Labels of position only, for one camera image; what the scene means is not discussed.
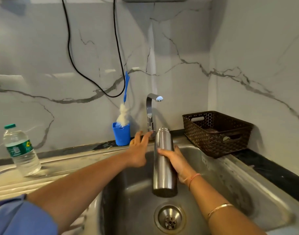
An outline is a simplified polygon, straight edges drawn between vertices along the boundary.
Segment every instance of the faucet spout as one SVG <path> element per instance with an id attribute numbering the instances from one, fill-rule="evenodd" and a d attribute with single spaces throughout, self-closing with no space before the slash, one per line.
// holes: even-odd
<path id="1" fill-rule="evenodd" d="M 154 123 L 153 123 L 153 112 L 152 112 L 152 100 L 157 102 L 161 102 L 163 100 L 162 96 L 150 93 L 147 95 L 146 98 L 146 114 L 147 114 L 147 130 L 153 131 L 154 130 Z"/>

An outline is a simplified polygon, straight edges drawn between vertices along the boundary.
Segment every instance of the hand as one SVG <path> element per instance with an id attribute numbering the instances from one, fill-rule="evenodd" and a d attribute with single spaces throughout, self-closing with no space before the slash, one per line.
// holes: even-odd
<path id="1" fill-rule="evenodd" d="M 135 134 L 134 139 L 131 140 L 130 146 L 126 151 L 128 159 L 128 167 L 142 167 L 146 164 L 145 153 L 147 144 L 149 142 L 149 137 L 153 133 L 152 131 L 147 132 L 141 141 L 141 133 L 139 131 Z"/>
<path id="2" fill-rule="evenodd" d="M 169 158 L 172 166 L 178 173 L 179 181 L 188 186 L 190 178 L 196 174 L 196 171 L 188 164 L 179 147 L 175 146 L 175 151 L 157 149 L 157 152 Z"/>

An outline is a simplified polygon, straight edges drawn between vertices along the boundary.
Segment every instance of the marble wall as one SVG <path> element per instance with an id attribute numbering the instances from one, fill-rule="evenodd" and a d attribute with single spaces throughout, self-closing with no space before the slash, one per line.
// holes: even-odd
<path id="1" fill-rule="evenodd" d="M 254 123 L 249 148 L 299 175 L 299 0 L 214 0 L 208 108 Z"/>
<path id="2" fill-rule="evenodd" d="M 112 0 L 66 0 L 78 69 L 110 95 L 123 87 Z M 183 128 L 182 114 L 207 109 L 210 0 L 117 1 L 132 133 L 147 130 L 145 99 L 156 128 Z M 113 140 L 123 95 L 107 98 L 78 75 L 67 56 L 61 0 L 0 0 L 0 158 L 3 126 L 17 124 L 37 152 Z"/>

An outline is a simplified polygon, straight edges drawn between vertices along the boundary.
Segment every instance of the brown basket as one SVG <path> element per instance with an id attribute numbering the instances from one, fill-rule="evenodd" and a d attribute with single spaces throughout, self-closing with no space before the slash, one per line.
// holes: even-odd
<path id="1" fill-rule="evenodd" d="M 253 124 L 216 112 L 183 115 L 184 134 L 206 155 L 219 158 L 247 147 Z"/>

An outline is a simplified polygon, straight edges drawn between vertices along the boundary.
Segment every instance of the bracelet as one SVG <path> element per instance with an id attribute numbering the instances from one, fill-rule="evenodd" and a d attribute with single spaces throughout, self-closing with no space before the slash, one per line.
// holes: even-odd
<path id="1" fill-rule="evenodd" d="M 207 222 L 209 221 L 210 217 L 213 215 L 213 213 L 215 213 L 217 210 L 221 209 L 221 208 L 224 208 L 224 207 L 227 207 L 227 206 L 233 206 L 232 204 L 223 204 L 223 205 L 220 205 L 216 208 L 214 208 L 209 214 L 208 214 L 208 218 L 207 218 Z"/>
<path id="2" fill-rule="evenodd" d="M 190 182 L 189 182 L 189 190 L 190 190 L 190 185 L 191 185 L 191 182 L 192 182 L 193 178 L 198 176 L 198 175 L 201 175 L 201 174 L 197 173 L 197 174 L 195 174 L 194 176 L 191 177 Z"/>

